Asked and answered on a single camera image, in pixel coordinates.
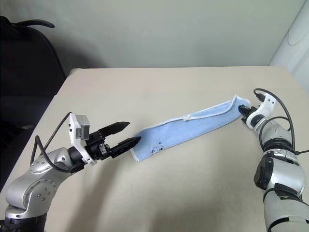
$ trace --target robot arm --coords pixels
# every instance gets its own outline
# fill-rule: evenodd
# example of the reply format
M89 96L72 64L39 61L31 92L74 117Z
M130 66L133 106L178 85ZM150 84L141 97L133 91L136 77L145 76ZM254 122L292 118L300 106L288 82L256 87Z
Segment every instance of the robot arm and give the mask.
M297 160L291 133L267 118L273 109L274 97L268 93L263 96L258 96L262 101L261 110L242 105L239 111L244 115L242 121L259 135L263 149L254 182L263 190L266 229L268 232L307 232L309 206L301 196L306 176Z
M1 231L44 232L48 209L63 181L87 163L94 165L97 160L115 158L139 142L140 137L133 137L113 148L105 144L107 136L122 131L128 124L117 122L89 134L87 117L71 113L69 134L73 147L62 147L48 154L43 150L43 155L33 161L26 173L11 183L6 194L9 206ZM36 143L42 148L38 137Z

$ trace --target white table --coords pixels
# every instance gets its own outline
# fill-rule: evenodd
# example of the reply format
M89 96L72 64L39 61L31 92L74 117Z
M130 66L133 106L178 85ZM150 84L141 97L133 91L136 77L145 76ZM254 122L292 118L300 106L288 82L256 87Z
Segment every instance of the white table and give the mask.
M297 150L308 149L309 97L281 67L74 70L54 97L0 194L28 169L35 135L43 143L69 112L85 114L90 132L116 121L131 125L113 146L140 129L230 100L255 106L263 87L286 104ZM277 106L273 116L283 115ZM49 147L70 147L63 126ZM238 119L213 132L135 162L130 152L99 161L67 179L48 213L47 232L263 232L262 192L253 183L261 158L258 136ZM299 157L309 179L309 155ZM303 198L309 203L309 187Z

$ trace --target blue towel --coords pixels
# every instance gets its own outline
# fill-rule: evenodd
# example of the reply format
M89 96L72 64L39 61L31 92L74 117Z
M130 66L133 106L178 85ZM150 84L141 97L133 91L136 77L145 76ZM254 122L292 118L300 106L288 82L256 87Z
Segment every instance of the blue towel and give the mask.
M141 136L141 140L131 149L132 155L136 161L142 161L169 147L222 127L240 116L238 106L242 104L248 106L250 102L235 95L232 100L211 108L144 128L135 135Z

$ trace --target gray wall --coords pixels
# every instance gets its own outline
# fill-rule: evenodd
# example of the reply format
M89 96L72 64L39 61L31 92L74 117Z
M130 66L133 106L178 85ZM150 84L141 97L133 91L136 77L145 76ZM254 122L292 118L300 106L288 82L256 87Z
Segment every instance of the gray wall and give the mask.
M77 67L268 65L304 0L1 0Z

